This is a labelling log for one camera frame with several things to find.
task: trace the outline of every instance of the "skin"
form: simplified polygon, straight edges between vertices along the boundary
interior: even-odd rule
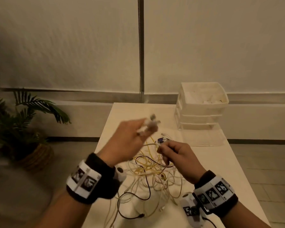
[[[143,134],[137,130],[145,119],[121,122],[108,143],[97,154],[108,166],[113,167],[133,158],[142,148],[146,139],[157,131],[149,128]],[[163,155],[168,165],[173,162],[178,171],[190,183],[195,184],[206,172],[188,144],[167,141],[157,151]],[[79,228],[82,226],[91,205],[74,200],[64,192],[44,213],[36,228]],[[226,228],[269,228],[266,223],[238,202],[229,213],[221,219]]]

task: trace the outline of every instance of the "hand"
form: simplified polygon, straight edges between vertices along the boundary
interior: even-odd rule
[[[144,121],[145,118],[121,122],[107,144],[97,153],[98,157],[110,167],[131,160],[142,148],[147,138],[158,129],[154,126],[138,134],[137,130],[142,127]]]
[[[184,178],[192,184],[197,183],[206,172],[191,147],[186,143],[166,141],[159,146],[157,152],[163,155],[166,165],[169,165],[170,161],[173,162]]]

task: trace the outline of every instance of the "woven basket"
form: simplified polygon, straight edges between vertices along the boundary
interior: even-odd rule
[[[51,146],[39,144],[33,153],[29,154],[17,164],[29,172],[38,172],[42,170],[54,157]]]

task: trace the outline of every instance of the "person's left hand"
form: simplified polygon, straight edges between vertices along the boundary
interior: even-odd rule
[[[142,148],[143,143],[158,127],[152,127],[142,134],[138,134],[144,119],[121,122],[103,149],[97,153],[108,166],[114,167],[118,163],[132,159]]]

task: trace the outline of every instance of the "white table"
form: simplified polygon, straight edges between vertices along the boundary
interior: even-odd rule
[[[161,124],[159,125],[159,131],[153,135],[153,138],[157,139],[161,137],[161,133],[166,133],[169,134],[174,140],[182,142],[183,138],[181,132],[177,130],[174,119],[174,109],[175,105],[167,104],[114,103],[95,152],[97,153],[102,149],[102,147],[112,136],[121,121],[144,118],[153,113],[157,116],[157,119],[161,121]],[[223,176],[224,179],[226,179],[234,187],[239,200],[244,204],[244,206],[246,206],[264,222],[269,224],[226,138],[224,138],[222,146],[192,147],[192,149],[205,169],[210,169],[214,173]],[[129,185],[132,182],[133,179],[130,178],[132,178],[132,176],[127,177],[126,181],[124,182],[125,185]],[[183,185],[182,192],[192,192],[193,189],[193,185],[186,182]],[[148,191],[145,191],[142,192],[140,196],[147,197],[148,194]],[[156,206],[159,198],[159,195],[153,192],[151,194],[151,199],[148,200],[145,204],[146,207],[150,208],[150,210],[152,210],[152,206]],[[116,202],[117,199],[112,200],[111,211],[115,208]],[[98,199],[92,205],[91,210],[82,227],[103,227],[108,209],[109,200]],[[121,210],[123,211],[124,215],[128,215],[129,217],[137,216],[132,202],[122,204]],[[217,228],[224,227],[216,215],[209,215],[209,219],[211,219],[216,224]],[[171,201],[169,201],[162,212],[157,211],[149,218],[127,220],[118,215],[117,220],[114,223],[114,227],[183,228],[190,226],[187,222],[183,209],[180,206],[176,206]],[[213,226],[209,222],[206,222],[204,227],[207,228]]]

